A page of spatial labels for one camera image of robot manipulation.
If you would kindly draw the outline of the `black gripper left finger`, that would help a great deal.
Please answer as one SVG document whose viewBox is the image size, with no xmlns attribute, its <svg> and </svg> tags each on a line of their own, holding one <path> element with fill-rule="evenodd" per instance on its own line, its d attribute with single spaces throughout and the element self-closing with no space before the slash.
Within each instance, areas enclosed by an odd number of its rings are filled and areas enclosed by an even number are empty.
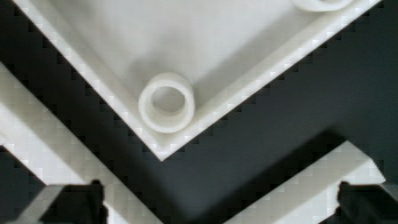
<svg viewBox="0 0 398 224">
<path fill-rule="evenodd" d="M 106 224 L 104 187 L 88 184 L 48 185 L 12 224 Z"/>
</svg>

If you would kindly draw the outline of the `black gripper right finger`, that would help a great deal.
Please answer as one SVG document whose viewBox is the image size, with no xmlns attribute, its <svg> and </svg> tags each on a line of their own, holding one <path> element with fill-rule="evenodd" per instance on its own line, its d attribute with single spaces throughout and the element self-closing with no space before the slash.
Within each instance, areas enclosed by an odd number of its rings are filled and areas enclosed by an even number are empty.
<svg viewBox="0 0 398 224">
<path fill-rule="evenodd" d="M 319 224 L 398 224 L 398 184 L 339 184 L 337 209 Z"/>
</svg>

